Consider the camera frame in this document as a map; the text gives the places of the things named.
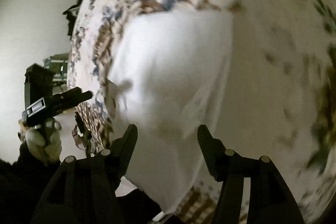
gloved hand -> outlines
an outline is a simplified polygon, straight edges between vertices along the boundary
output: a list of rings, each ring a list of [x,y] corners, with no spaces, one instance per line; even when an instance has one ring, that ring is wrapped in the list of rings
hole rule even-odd
[[[50,143],[35,128],[30,128],[26,132],[26,141],[29,152],[45,166],[49,162],[59,161],[59,155],[62,151],[62,144],[59,137],[59,131],[62,129],[61,124],[54,118],[45,122],[47,136],[50,136]]]

black sleeve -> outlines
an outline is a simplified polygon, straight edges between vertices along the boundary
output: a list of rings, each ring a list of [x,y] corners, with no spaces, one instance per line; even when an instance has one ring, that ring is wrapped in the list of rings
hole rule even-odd
[[[29,223],[34,209],[60,162],[48,167],[34,158],[27,143],[13,165],[0,160],[0,223]]]

